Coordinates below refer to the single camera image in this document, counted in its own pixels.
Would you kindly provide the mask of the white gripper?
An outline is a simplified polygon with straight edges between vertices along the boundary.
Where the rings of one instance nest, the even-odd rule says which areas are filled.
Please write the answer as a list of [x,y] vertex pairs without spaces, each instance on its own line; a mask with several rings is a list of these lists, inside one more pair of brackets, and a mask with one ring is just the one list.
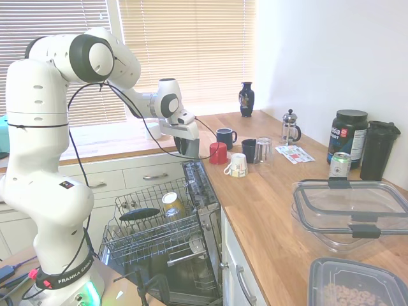
[[195,121],[189,124],[171,125],[164,119],[159,120],[162,134],[173,136],[179,154],[186,155],[189,141],[199,138],[199,129]]

